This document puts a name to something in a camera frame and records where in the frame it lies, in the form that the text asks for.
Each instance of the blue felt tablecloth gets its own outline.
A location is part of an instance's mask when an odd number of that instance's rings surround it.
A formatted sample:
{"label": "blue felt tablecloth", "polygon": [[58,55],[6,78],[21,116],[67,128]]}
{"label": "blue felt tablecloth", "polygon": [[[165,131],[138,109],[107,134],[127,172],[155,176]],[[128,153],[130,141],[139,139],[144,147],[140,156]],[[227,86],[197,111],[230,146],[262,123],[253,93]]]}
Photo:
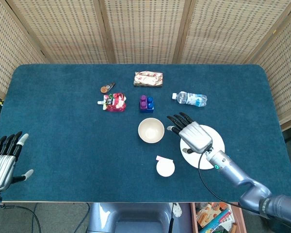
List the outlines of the blue felt tablecloth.
{"label": "blue felt tablecloth", "polygon": [[[134,87],[135,71],[163,72],[163,87]],[[97,105],[100,87],[127,96],[123,113]],[[178,104],[173,92],[208,96],[207,106]],[[152,114],[139,112],[139,97],[154,98]],[[213,127],[226,153],[274,194],[291,196],[291,165],[264,70],[256,65],[23,65],[16,69],[0,117],[0,137],[29,133],[15,175],[33,168],[25,182],[2,193],[4,200],[172,202],[216,200],[197,170],[182,157],[180,138],[165,132],[156,144],[137,132],[147,117],[185,112]],[[161,177],[156,156],[173,159],[175,173]],[[235,189],[212,169],[205,181],[222,198]]]}

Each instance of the gray carpet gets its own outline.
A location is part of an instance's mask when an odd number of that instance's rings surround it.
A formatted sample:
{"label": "gray carpet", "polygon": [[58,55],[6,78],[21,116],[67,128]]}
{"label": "gray carpet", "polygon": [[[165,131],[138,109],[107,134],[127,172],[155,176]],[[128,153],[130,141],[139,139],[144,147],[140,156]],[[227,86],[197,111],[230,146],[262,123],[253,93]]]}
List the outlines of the gray carpet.
{"label": "gray carpet", "polygon": [[[284,132],[284,137],[290,137],[291,130]],[[291,141],[287,144],[291,160]],[[34,209],[35,203],[18,204]],[[35,210],[43,233],[73,233],[87,212],[86,203],[39,203]],[[248,233],[271,233],[266,221],[258,216],[243,213]],[[88,225],[88,217],[77,233],[84,233]],[[37,233],[37,225],[33,221],[33,232]],[[19,209],[0,209],[0,233],[30,233],[32,232],[31,213]]]}

